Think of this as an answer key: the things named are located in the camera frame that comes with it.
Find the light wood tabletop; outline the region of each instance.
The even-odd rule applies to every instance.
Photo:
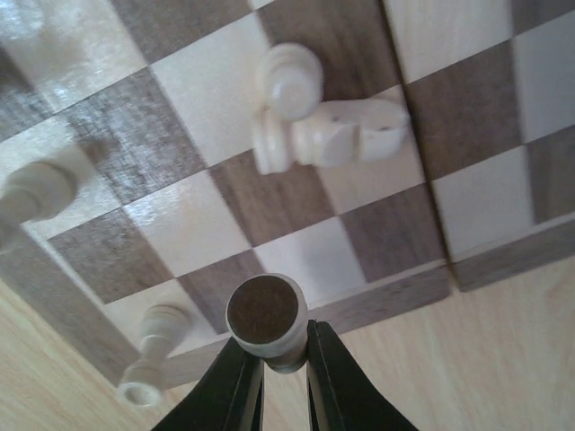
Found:
[[[0,428],[150,429],[0,283]],[[553,430],[575,423],[575,258],[342,336],[384,396],[422,431]],[[307,429],[305,371],[266,375],[264,429]]]

